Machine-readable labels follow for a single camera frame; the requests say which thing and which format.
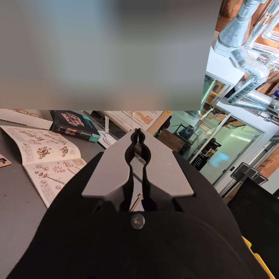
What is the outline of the illustrated instruction booklet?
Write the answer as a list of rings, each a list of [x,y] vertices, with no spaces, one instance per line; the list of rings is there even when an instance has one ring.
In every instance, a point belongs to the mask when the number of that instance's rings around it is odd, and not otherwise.
[[[22,165],[47,208],[86,162],[78,147],[62,135],[32,128],[3,126],[17,144]]]

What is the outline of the black panel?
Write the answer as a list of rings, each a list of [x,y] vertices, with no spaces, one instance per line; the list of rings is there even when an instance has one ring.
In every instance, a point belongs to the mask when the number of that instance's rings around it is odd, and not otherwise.
[[[247,178],[228,203],[242,235],[270,265],[279,264],[278,198]]]

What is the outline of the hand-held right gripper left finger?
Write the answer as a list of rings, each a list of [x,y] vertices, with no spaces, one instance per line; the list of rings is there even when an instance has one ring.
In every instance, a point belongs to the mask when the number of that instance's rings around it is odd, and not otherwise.
[[[117,211],[129,211],[134,190],[131,161],[137,142],[138,129],[133,129],[106,149],[82,196],[110,201]]]

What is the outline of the slotted wooden shaft piece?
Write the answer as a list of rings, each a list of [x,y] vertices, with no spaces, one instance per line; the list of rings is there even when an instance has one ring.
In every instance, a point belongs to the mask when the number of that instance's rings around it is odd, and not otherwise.
[[[134,204],[133,204],[132,207],[130,208],[129,212],[134,212],[134,211],[135,211],[135,209],[136,209],[137,205],[139,204],[141,198],[142,198],[142,194],[139,193],[139,194],[138,194],[138,197],[137,197],[137,199],[136,199],[136,201],[134,202]]]

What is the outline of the white cardboard box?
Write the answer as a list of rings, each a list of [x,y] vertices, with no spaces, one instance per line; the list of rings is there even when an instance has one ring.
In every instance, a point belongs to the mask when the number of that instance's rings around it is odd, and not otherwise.
[[[0,119],[45,130],[53,124],[49,110],[0,109]]]

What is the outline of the black model kit box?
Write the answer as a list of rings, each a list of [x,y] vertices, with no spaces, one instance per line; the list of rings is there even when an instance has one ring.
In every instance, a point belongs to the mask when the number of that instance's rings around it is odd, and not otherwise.
[[[89,117],[70,110],[50,110],[53,124],[50,131],[91,142],[101,138]]]

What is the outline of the white lamp base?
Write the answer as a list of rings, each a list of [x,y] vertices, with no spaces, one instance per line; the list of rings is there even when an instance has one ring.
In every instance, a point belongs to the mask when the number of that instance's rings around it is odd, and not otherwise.
[[[115,142],[117,142],[117,139],[115,139],[109,132],[109,118],[105,116],[105,128],[104,131],[98,130],[98,133],[100,135],[100,138],[98,140],[98,143],[101,144],[105,149],[112,146]]]

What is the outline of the yellow plastic bin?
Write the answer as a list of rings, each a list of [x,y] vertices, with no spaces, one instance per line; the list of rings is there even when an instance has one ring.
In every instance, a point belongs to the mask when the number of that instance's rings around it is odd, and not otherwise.
[[[274,275],[271,273],[271,271],[269,270],[269,268],[267,267],[266,263],[263,261],[263,259],[260,257],[259,254],[254,253],[252,251],[252,244],[244,237],[242,236],[242,239],[244,240],[245,244],[247,245],[247,247],[249,248],[250,252],[252,253],[252,255],[255,257],[255,259],[258,261],[258,263],[261,265],[261,267],[263,268],[263,270],[266,272],[266,274],[269,276],[270,279],[275,279]]]

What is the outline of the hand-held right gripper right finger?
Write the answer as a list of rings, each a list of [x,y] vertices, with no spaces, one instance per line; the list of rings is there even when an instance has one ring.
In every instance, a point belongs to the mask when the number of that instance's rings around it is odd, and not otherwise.
[[[145,211],[171,211],[178,198],[194,196],[173,151],[146,131],[138,130],[141,155],[145,161],[141,201]]]

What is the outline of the wooden crate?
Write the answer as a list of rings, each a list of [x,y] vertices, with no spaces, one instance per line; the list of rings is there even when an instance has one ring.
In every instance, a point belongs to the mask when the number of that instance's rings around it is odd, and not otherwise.
[[[172,134],[167,129],[160,131],[157,139],[175,152],[178,152],[185,144],[182,139],[175,134]]]

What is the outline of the wooden laser-cut parts sheet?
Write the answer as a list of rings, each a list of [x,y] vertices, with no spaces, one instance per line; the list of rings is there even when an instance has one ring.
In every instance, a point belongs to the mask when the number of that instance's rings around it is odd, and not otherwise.
[[[12,163],[3,155],[0,155],[0,168],[9,166]]]

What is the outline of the illustrated poster sheet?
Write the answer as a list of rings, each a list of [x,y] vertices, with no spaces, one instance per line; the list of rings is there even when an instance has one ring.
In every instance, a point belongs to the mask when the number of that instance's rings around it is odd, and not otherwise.
[[[168,114],[165,111],[102,111],[111,121],[126,132],[141,128],[147,131],[159,119],[164,122]]]

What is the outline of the branching silver ventilation ducts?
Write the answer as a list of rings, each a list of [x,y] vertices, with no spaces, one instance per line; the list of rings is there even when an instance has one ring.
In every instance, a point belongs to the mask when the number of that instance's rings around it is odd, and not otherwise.
[[[236,68],[248,75],[245,83],[235,89],[235,93],[228,98],[228,103],[278,117],[278,100],[256,90],[267,81],[272,70],[278,69],[278,51],[271,54],[267,48],[259,48],[258,52],[269,56],[264,61],[253,59],[248,52],[254,49],[260,35],[264,39],[278,38],[278,35],[272,34],[278,24],[278,1],[270,2],[248,36],[253,14],[259,5],[265,2],[243,1],[237,15],[219,33],[214,51],[229,58]]]

